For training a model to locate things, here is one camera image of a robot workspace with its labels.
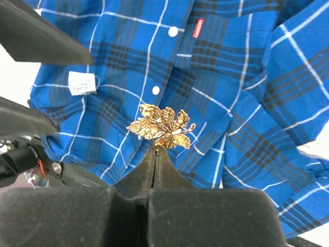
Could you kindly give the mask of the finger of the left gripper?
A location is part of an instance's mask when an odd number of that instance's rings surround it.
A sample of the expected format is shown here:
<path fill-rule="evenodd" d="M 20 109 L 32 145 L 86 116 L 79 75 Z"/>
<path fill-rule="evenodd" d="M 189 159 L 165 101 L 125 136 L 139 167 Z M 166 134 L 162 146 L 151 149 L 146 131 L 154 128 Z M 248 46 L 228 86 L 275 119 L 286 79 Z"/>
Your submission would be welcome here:
<path fill-rule="evenodd" d="M 1 140 L 59 131 L 59 124 L 44 113 L 1 97 Z"/>
<path fill-rule="evenodd" d="M 1 45 L 16 62 L 94 63 L 88 49 L 46 21 L 25 1 L 1 1 Z"/>

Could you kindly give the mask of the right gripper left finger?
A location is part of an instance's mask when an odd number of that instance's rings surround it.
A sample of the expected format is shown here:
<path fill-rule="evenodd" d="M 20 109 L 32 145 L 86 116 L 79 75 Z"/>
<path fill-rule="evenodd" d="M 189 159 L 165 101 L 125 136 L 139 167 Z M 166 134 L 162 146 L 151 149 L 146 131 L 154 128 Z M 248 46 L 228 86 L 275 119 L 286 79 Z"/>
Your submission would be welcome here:
<path fill-rule="evenodd" d="M 148 150 L 113 187 L 15 188 L 1 194 L 1 246 L 151 246 Z"/>

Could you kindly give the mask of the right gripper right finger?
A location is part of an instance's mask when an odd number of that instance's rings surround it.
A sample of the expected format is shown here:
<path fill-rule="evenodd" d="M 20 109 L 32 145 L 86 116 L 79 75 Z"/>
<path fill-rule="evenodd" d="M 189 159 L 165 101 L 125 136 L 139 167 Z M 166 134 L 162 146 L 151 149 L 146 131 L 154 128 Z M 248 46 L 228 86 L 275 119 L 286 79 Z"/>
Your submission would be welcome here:
<path fill-rule="evenodd" d="M 149 194 L 149 246 L 286 246 L 276 209 L 256 189 L 179 188 L 166 149 Z"/>

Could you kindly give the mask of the small gold pink brooch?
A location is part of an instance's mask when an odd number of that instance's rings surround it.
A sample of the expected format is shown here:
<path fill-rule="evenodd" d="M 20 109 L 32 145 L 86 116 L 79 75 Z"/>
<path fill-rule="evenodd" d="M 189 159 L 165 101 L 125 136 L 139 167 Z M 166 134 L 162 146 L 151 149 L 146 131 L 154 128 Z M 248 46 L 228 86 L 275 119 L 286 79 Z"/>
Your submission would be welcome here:
<path fill-rule="evenodd" d="M 189 115 L 180 110 L 178 113 L 170 108 L 160 109 L 152 104 L 140 105 L 141 117 L 131 122 L 128 130 L 144 139 L 152 140 L 156 150 L 181 146 L 189 149 L 191 146 L 187 133 L 193 131 L 196 124 L 188 125 Z"/>

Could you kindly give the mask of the blue plaid shirt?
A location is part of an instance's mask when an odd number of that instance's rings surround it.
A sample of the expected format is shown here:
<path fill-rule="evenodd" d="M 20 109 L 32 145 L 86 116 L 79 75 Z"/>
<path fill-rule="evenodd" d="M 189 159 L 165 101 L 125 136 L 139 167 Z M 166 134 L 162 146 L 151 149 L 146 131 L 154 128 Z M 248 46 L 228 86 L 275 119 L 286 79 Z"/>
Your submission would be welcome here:
<path fill-rule="evenodd" d="M 186 112 L 169 150 L 195 187 L 256 188 L 287 238 L 328 222 L 328 161 L 298 146 L 328 122 L 328 1 L 29 1 L 94 65 L 41 65 L 29 105 L 60 125 L 48 157 L 113 185 L 150 140 L 140 106 Z"/>

